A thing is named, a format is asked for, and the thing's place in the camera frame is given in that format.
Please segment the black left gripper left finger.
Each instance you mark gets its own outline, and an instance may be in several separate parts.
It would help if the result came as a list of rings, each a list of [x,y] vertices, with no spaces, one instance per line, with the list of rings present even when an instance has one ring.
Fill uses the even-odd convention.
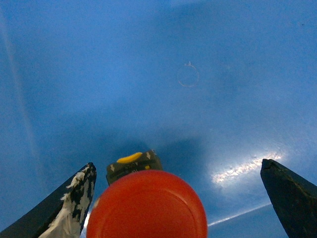
[[[1,231],[2,238],[79,238],[97,178],[86,164],[28,213]]]

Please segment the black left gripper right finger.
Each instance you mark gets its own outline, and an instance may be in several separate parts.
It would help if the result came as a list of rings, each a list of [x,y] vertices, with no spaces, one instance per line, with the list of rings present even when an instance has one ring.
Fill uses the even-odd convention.
[[[261,179],[290,238],[317,236],[317,186],[272,159],[263,159]]]

